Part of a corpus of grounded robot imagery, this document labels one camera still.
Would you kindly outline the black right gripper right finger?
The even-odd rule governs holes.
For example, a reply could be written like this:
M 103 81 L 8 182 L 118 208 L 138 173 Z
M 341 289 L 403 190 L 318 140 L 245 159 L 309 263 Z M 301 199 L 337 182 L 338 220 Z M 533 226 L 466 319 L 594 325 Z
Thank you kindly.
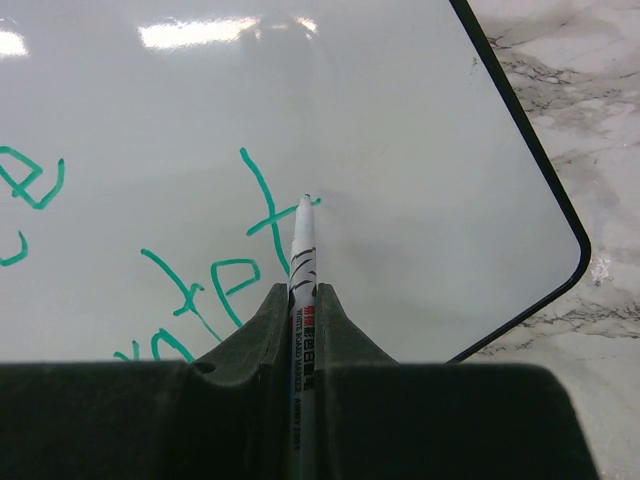
M 594 479 L 569 395 L 528 364 L 404 364 L 321 284 L 316 449 L 322 479 Z

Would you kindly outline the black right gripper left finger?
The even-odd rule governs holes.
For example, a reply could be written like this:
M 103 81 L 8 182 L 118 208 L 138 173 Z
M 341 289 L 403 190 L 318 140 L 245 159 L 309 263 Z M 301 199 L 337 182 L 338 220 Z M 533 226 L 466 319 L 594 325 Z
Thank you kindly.
M 287 292 L 182 361 L 3 364 L 5 479 L 280 479 Z

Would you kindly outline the green white marker pen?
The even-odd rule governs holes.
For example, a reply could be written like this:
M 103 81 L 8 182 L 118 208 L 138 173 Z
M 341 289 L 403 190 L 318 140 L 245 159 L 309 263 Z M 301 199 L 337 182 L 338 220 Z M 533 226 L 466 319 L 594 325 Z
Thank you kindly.
M 291 414 L 289 477 L 315 479 L 315 310 L 317 296 L 316 243 L 311 197 L 296 209 L 291 248 L 288 317 L 291 324 Z

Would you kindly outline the black framed whiteboard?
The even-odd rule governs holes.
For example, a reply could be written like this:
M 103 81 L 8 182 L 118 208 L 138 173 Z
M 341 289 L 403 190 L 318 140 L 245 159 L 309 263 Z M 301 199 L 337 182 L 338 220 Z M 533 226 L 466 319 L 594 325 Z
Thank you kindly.
M 317 275 L 399 361 L 462 356 L 589 240 L 463 2 L 5 1 L 1 358 L 192 359 Z

